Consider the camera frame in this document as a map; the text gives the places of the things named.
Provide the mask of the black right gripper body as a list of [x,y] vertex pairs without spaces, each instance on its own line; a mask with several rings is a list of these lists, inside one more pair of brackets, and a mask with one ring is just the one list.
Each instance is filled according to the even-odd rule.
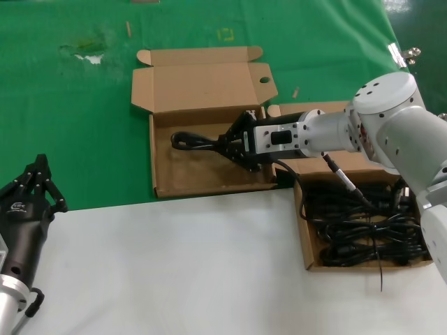
[[243,132],[243,146],[248,158],[257,164],[272,164],[276,160],[301,159],[306,154],[300,134],[303,112],[257,119]]

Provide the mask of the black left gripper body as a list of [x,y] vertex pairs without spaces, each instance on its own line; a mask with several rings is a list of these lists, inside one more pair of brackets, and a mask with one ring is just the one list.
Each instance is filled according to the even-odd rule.
[[35,279],[53,218],[46,194],[1,191],[1,237],[8,247],[2,274],[18,280]]

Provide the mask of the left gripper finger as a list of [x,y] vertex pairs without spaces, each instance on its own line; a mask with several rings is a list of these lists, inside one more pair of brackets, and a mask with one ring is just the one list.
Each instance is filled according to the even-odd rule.
[[33,163],[28,164],[24,172],[1,189],[1,196],[22,195],[30,193],[42,172],[43,155],[39,154]]
[[36,157],[36,185],[34,194],[45,197],[46,193],[54,200],[50,206],[51,211],[68,211],[65,197],[52,181],[52,173],[46,155],[37,155]]

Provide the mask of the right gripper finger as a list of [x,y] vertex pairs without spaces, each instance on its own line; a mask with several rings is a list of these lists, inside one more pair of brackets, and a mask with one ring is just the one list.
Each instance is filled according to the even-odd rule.
[[257,121],[257,114],[255,110],[245,110],[235,120],[232,126],[226,132],[226,139],[229,142],[239,140],[242,138],[243,132],[252,127]]
[[225,135],[217,139],[217,153],[249,172],[260,172],[261,166],[248,158],[240,139],[230,141]]

